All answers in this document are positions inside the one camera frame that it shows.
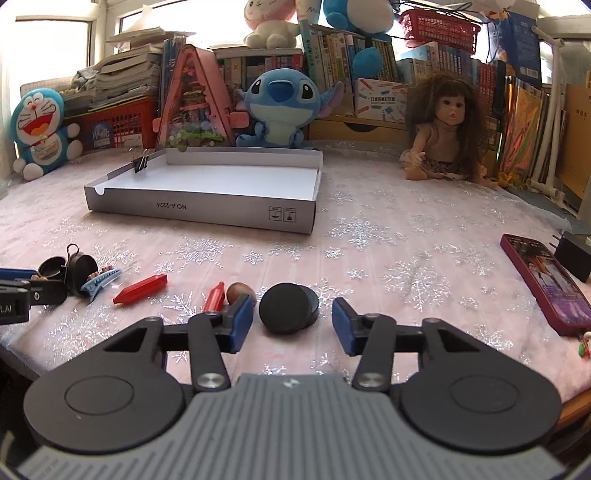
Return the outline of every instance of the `black power adapter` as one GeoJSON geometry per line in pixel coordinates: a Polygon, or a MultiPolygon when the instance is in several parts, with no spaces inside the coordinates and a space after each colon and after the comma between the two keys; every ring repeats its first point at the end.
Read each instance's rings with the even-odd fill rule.
{"type": "Polygon", "coordinates": [[[564,233],[554,252],[554,257],[581,282],[586,283],[591,274],[591,247],[572,233],[564,233]]]}

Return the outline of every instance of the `barcode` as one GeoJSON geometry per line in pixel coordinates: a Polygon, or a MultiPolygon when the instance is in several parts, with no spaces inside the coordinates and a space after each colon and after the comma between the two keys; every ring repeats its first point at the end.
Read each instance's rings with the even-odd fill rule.
{"type": "Polygon", "coordinates": [[[522,75],[527,75],[528,77],[532,77],[535,79],[538,78],[538,72],[536,72],[533,69],[526,69],[525,67],[521,67],[519,70],[521,71],[522,75]]]}

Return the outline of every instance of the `red phone case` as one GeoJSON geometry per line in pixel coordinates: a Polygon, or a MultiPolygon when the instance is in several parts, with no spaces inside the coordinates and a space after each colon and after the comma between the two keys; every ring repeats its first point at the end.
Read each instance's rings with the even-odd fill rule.
{"type": "Polygon", "coordinates": [[[554,255],[552,255],[545,245],[543,245],[538,240],[524,238],[522,236],[508,235],[506,233],[501,237],[501,248],[505,251],[507,257],[509,257],[509,259],[513,262],[515,268],[525,280],[526,285],[530,288],[532,294],[538,302],[538,305],[542,309],[548,324],[559,335],[577,336],[581,332],[591,330],[591,304],[589,304],[583,293],[578,288],[577,284],[569,276],[564,267],[558,263],[558,261],[554,258],[554,255]],[[554,299],[554,302],[557,305],[557,303],[560,301],[564,306],[567,306],[566,309],[569,310],[576,307],[579,309],[579,311],[576,312],[576,314],[580,315],[579,317],[576,317],[572,311],[565,312],[566,309],[562,310],[562,314],[557,311],[552,299],[549,298],[547,292],[544,291],[544,289],[535,279],[529,265],[526,264],[521,258],[519,252],[511,244],[511,240],[531,245],[532,248],[539,248],[540,251],[543,251],[545,254],[548,254],[551,257],[549,259],[551,260],[551,264],[560,272],[562,279],[568,284],[569,289],[571,290],[571,292],[569,292],[568,295],[565,295],[564,298],[561,299],[557,297],[554,299]],[[570,313],[572,317],[565,317],[565,313],[570,313]]]}

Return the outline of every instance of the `brown hair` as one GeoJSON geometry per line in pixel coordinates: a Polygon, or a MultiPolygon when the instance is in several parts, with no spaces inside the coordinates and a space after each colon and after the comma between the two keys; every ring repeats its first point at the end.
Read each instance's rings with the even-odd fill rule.
{"type": "Polygon", "coordinates": [[[417,125],[435,121],[437,102],[445,96],[462,96],[465,99],[466,116],[457,129],[460,150],[456,160],[469,180],[474,181],[478,177],[481,149],[486,141],[486,124],[478,93],[467,81],[448,72],[434,72],[409,89],[405,121],[411,146],[417,136],[417,125]]]}

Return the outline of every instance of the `smartphone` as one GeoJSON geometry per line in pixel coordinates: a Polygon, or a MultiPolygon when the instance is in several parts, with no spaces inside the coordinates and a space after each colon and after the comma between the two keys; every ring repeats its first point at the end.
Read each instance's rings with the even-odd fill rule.
{"type": "Polygon", "coordinates": [[[542,242],[505,234],[501,248],[530,288],[548,324],[559,335],[576,336],[591,330],[591,305],[542,242]]]}

